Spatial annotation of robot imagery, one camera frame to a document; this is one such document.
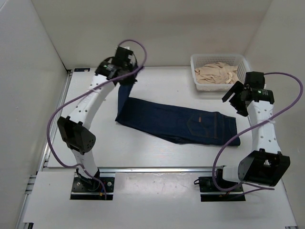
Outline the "dark blue denim trousers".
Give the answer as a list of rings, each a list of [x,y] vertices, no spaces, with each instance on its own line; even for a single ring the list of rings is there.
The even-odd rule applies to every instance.
[[[220,112],[158,104],[130,97],[133,85],[118,90],[116,122],[175,144],[223,146],[237,135],[236,118]]]

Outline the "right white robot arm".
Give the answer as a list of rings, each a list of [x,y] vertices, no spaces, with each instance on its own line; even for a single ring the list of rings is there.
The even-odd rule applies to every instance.
[[[237,82],[222,98],[238,114],[248,117],[252,150],[239,165],[217,170],[214,186],[218,190],[224,191],[231,183],[241,182],[274,187],[290,166],[290,158],[282,154],[271,120],[274,94],[264,85],[264,73],[247,72],[244,83]]]

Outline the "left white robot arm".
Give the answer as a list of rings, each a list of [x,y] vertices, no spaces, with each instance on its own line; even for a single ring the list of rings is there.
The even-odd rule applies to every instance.
[[[137,68],[137,63],[128,61],[103,61],[94,73],[88,93],[80,99],[69,115],[61,116],[57,121],[61,138],[76,159],[77,175],[89,191],[95,191],[100,185],[100,171],[92,154],[96,137],[90,132],[91,123],[101,104],[116,84],[136,82],[135,73],[123,79],[120,77]]]

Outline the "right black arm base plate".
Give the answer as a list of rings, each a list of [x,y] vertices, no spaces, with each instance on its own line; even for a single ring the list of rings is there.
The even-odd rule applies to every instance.
[[[198,177],[193,184],[199,187],[201,202],[245,201],[241,185],[231,191],[223,192],[216,188],[212,177]]]

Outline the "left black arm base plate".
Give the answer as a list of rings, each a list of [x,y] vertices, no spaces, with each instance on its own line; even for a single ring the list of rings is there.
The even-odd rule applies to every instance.
[[[101,182],[105,186],[106,196],[104,194],[104,188],[97,182],[94,187],[88,187],[81,182],[79,177],[74,177],[71,187],[71,200],[113,200],[115,177],[100,177]]]

